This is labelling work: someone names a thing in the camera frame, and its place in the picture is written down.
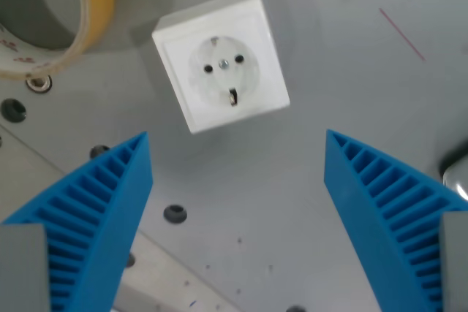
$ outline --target white power outlet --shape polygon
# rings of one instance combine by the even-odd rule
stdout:
[[[176,12],[153,39],[192,133],[290,104],[262,0]]]

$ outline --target white plastic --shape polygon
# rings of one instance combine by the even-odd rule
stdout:
[[[165,16],[153,39],[192,133],[290,104],[262,0],[213,0]]]

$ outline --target adhesive tape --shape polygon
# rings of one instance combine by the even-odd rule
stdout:
[[[80,24],[73,43],[64,50],[35,47],[0,24],[0,77],[26,80],[51,75],[67,67],[107,28],[114,0],[80,0]]]

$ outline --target gray metal plate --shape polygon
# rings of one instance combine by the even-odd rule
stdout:
[[[41,224],[0,226],[3,311],[49,312],[47,239]]]
[[[96,144],[148,130],[144,232],[246,312],[378,311],[323,185],[325,130],[436,175],[468,135],[466,0],[265,0],[291,107],[197,135],[150,33],[159,16],[204,0],[117,1],[106,37],[49,94],[0,83],[0,98],[29,113],[3,124],[65,171]],[[173,203],[188,210],[180,226],[162,217]]]

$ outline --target blue 3d-printed part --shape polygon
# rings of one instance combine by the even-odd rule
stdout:
[[[146,133],[70,173],[5,224],[41,223],[52,312],[109,312],[153,184]]]
[[[325,185],[382,312],[442,312],[439,222],[468,202],[430,177],[328,131]]]

